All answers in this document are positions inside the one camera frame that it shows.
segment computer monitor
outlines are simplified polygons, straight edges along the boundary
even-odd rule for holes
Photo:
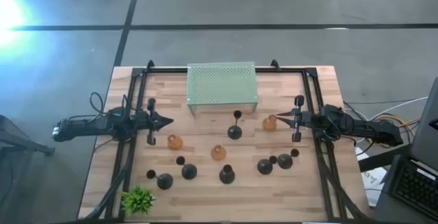
[[[426,166],[438,171],[438,77],[424,106],[418,124],[411,155]]]

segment black metal frame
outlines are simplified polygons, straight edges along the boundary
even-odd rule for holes
[[[148,66],[143,68],[133,68],[131,72],[131,82],[129,84],[129,90],[128,90],[128,108],[130,104],[132,104],[133,100],[133,92],[136,86],[136,81],[139,76],[141,76],[141,82],[140,82],[140,89],[139,89],[139,95],[137,100],[137,106],[136,109],[139,110],[142,107],[143,98],[144,98],[144,91],[146,89],[146,79],[148,73],[187,73],[188,69],[186,67],[179,67],[179,68],[155,68],[153,67],[154,63],[152,61],[149,61]],[[305,98],[307,100],[307,105],[310,112],[315,112],[313,107],[313,99],[311,96],[311,86],[309,84],[309,78],[313,81],[313,87],[315,89],[315,95],[317,99],[318,108],[321,108],[324,103],[322,100],[322,93],[320,89],[320,83],[318,79],[318,72],[316,68],[291,68],[291,67],[280,67],[278,62],[276,60],[273,60],[271,63],[272,67],[256,67],[256,73],[297,73],[301,74],[302,76],[302,82],[305,89]],[[123,222],[125,219],[125,211],[122,209],[121,205],[118,211],[118,216],[113,217],[113,208],[114,208],[114,201],[115,201],[115,193],[119,186],[123,182],[123,191],[129,190],[129,181],[131,178],[131,170],[133,166],[133,157],[134,152],[136,149],[136,135],[132,138],[130,141],[120,141],[118,143],[117,153],[116,153],[116,159],[114,162],[114,170],[112,174],[112,180],[111,180],[111,186],[108,189],[108,191],[105,193],[104,197],[102,198],[99,205],[92,211],[91,214],[89,214],[85,219],[79,219],[76,221],[76,223],[97,223],[97,222],[107,222],[107,223],[120,223]],[[345,205],[342,201],[342,198],[335,192],[337,195],[337,204],[338,204],[338,210],[339,210],[339,218],[335,217],[333,212],[333,206],[331,202],[331,196],[330,196],[330,190],[328,185],[328,178],[326,176],[326,168],[327,165],[324,161],[324,156],[322,153],[321,148],[321,141],[317,139],[315,136],[313,136],[313,142],[315,145],[315,155],[316,160],[318,162],[318,171],[320,174],[320,183],[322,188],[322,196],[324,197],[324,207],[326,210],[326,215],[328,221],[334,221],[334,220],[350,220],[347,219],[346,215],[346,209]],[[122,156],[125,145],[129,143],[129,151],[127,154],[127,159],[125,162],[124,167],[122,166]],[[333,151],[333,144],[330,142],[330,144],[327,144],[327,154],[330,162],[330,174],[333,176],[333,179],[337,182],[337,187],[340,187],[340,181],[339,181],[339,174],[337,171],[337,166],[335,162],[335,154]],[[105,211],[104,219],[99,219],[103,211]]]

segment green mesh box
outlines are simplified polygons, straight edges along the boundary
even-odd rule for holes
[[[258,104],[254,62],[189,64],[187,105]]]

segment bright light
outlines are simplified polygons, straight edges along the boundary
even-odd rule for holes
[[[0,46],[17,39],[19,33],[11,32],[11,27],[22,25],[24,19],[15,0],[0,0]]]

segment brown wooden piece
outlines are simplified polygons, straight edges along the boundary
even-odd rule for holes
[[[273,132],[276,129],[276,117],[275,115],[270,115],[268,118],[263,120],[263,123],[261,124],[263,126],[263,129],[267,132]]]
[[[343,107],[333,66],[318,66],[317,69],[324,103]],[[114,69],[105,111],[119,106],[122,95],[127,94],[131,70],[131,67]],[[148,131],[138,132],[130,187],[149,188],[157,200],[148,216],[127,215],[125,221],[326,221],[311,130],[303,129],[301,142],[292,143],[292,130],[286,124],[278,122],[275,132],[265,131],[261,125],[270,114],[294,107],[295,96],[304,94],[301,74],[257,74],[259,104],[255,113],[239,120],[243,135],[238,141],[227,137],[228,127],[235,122],[230,112],[191,115],[186,104],[186,79],[185,73],[148,74],[143,106],[146,107],[148,98],[154,97],[157,112],[175,121],[155,132],[155,146],[146,142]],[[318,110],[312,81],[310,86],[313,105]],[[171,134],[184,137],[181,150],[168,149],[167,137]],[[108,136],[98,137],[96,146],[108,139]],[[211,158],[211,148],[215,145],[227,148],[223,161]],[[270,155],[290,153],[292,148],[299,149],[300,156],[294,158],[291,169],[283,170],[275,165],[269,175],[258,172],[258,161]],[[89,214],[110,187],[116,151],[117,143],[109,143],[93,154],[79,216]],[[196,165],[198,175],[194,179],[182,178],[181,166],[175,164],[179,155],[184,156],[187,163]],[[335,156],[344,190],[363,212],[368,213],[355,148],[350,139],[336,141]],[[224,185],[218,177],[225,164],[230,164],[236,174],[229,185]],[[146,172],[151,169],[171,174],[174,177],[172,188],[160,190],[156,180],[147,179]],[[337,209],[334,197],[332,203]],[[116,195],[114,215],[119,206],[120,190]]]
[[[213,147],[213,149],[211,149],[211,158],[213,158],[214,160],[223,160],[225,159],[225,156],[227,156],[227,151],[224,147],[216,145],[215,147]]]
[[[171,134],[167,137],[167,146],[172,150],[179,150],[183,147],[183,140],[180,136]]]

